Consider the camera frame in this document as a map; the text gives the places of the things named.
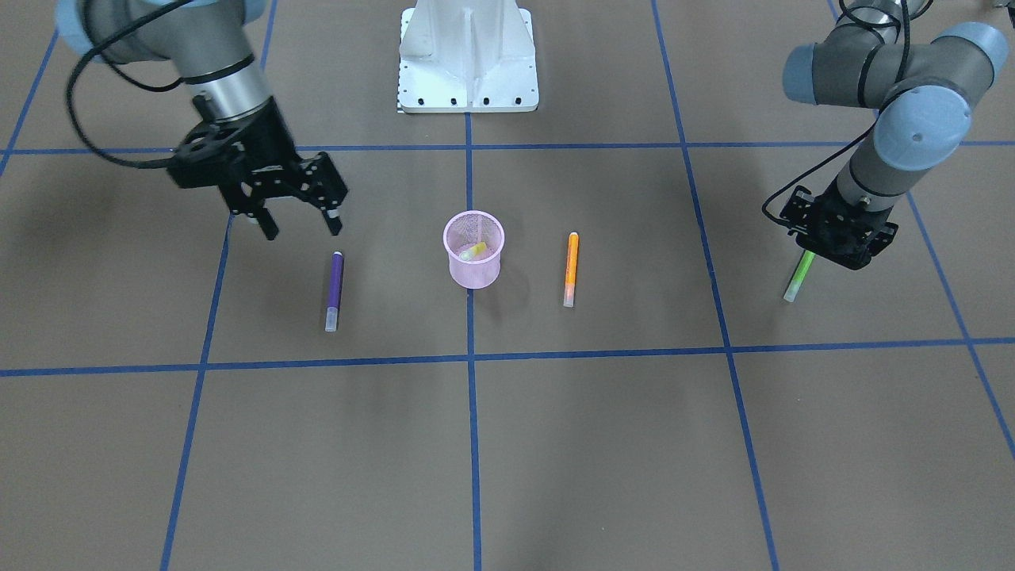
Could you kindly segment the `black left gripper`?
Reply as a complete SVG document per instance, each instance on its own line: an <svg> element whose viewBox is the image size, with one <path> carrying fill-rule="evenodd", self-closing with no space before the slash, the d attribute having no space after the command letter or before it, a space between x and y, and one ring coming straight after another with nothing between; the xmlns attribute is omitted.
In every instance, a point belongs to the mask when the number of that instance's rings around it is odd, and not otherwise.
<svg viewBox="0 0 1015 571"><path fill-rule="evenodd" d="M848 270L862 270L898 234L898 224L888 220L890 216L890 209L871 213L849 205L835 186L819 195L798 186L780 211L779 221L802 249Z"/></svg>

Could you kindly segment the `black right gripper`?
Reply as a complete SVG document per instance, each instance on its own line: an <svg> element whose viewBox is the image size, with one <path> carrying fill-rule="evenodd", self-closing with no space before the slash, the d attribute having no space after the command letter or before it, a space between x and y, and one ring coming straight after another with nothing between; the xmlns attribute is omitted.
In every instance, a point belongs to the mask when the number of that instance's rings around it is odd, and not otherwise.
<svg viewBox="0 0 1015 571"><path fill-rule="evenodd" d="M300 156L275 98L233 120L199 123L175 148L167 173L181 188L217 188L231 213L256 220L268 241L279 234L267 208L276 198L314 207L333 237L343 228L347 185L329 153Z"/></svg>

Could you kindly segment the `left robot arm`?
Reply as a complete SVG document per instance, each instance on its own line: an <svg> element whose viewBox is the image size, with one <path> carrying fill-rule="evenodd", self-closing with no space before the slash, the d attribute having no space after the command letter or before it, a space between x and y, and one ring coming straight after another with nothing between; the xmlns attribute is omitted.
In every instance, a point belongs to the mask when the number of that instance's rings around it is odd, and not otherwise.
<svg viewBox="0 0 1015 571"><path fill-rule="evenodd" d="M808 105L873 109L872 126L847 145L849 159L826 191L801 179L784 187L771 221L802 248L862 270L891 245L891 211L913 186L950 158L975 108L1010 54L1000 29L957 23L927 44L911 40L925 1L855 1L825 40L802 44L784 63L783 91Z"/></svg>

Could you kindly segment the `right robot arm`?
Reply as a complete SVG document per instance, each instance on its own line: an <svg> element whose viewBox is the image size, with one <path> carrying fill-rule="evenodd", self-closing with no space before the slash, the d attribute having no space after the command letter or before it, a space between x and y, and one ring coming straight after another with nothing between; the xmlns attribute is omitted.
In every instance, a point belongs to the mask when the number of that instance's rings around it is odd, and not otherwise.
<svg viewBox="0 0 1015 571"><path fill-rule="evenodd" d="M79 54L64 101L76 136L99 158L137 170L163 170L182 189L214 187L233 216L257 224L266 239L279 228L269 200L311 205L330 234L340 234L348 189L326 152L301 158L254 48L244 32L264 1L60 1L59 35ZM176 86L188 88L200 122L164 159L131 160L103 151L80 124L74 91L83 70L167 61Z"/></svg>

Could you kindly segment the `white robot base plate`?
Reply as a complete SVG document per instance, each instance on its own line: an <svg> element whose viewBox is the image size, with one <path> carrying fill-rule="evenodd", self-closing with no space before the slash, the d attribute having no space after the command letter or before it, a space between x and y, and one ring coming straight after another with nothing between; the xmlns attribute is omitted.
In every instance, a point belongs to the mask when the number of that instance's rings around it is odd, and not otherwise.
<svg viewBox="0 0 1015 571"><path fill-rule="evenodd" d="M532 13L515 1L418 1L400 16L402 113L539 108Z"/></svg>

